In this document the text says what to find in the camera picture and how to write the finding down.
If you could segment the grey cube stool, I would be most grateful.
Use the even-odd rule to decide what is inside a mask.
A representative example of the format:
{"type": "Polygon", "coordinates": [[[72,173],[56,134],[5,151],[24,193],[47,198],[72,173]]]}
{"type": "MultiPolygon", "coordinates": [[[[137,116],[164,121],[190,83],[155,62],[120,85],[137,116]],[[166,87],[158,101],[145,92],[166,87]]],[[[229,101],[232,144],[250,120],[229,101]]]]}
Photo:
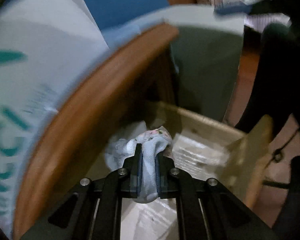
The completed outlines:
{"type": "Polygon", "coordinates": [[[222,121],[234,91],[243,46],[243,15],[218,16],[208,5],[173,5],[132,20],[179,29],[171,44],[179,106],[222,121]]]}

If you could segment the white Xincci shoe box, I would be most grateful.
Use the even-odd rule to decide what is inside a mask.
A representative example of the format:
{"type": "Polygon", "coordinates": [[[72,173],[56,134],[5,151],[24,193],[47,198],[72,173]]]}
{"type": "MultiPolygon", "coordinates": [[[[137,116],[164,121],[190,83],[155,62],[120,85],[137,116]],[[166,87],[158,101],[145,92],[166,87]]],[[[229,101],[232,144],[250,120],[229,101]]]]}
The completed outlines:
{"type": "Polygon", "coordinates": [[[44,129],[109,54],[88,0],[8,0],[0,9],[0,229],[44,129]]]}

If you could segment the pale grey underwear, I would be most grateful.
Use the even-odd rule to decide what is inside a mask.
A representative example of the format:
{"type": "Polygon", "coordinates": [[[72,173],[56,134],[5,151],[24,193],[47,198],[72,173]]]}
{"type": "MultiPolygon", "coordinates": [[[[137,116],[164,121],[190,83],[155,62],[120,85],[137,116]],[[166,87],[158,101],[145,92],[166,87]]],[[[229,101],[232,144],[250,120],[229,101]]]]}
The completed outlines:
{"type": "Polygon", "coordinates": [[[155,177],[155,158],[164,150],[171,150],[173,139],[163,126],[148,130],[144,121],[121,128],[104,150],[107,167],[115,171],[123,167],[125,159],[135,154],[136,145],[142,146],[141,192],[135,202],[148,204],[158,198],[155,177]]]}

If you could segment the blue checked cloth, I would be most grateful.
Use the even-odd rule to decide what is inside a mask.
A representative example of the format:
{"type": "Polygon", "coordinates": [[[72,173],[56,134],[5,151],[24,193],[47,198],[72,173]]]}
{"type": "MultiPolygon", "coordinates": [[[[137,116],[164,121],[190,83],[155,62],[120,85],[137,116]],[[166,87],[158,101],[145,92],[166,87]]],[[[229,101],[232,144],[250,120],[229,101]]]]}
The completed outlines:
{"type": "Polygon", "coordinates": [[[130,23],[104,29],[101,34],[111,51],[117,51],[144,32],[162,24],[162,22],[130,23]]]}

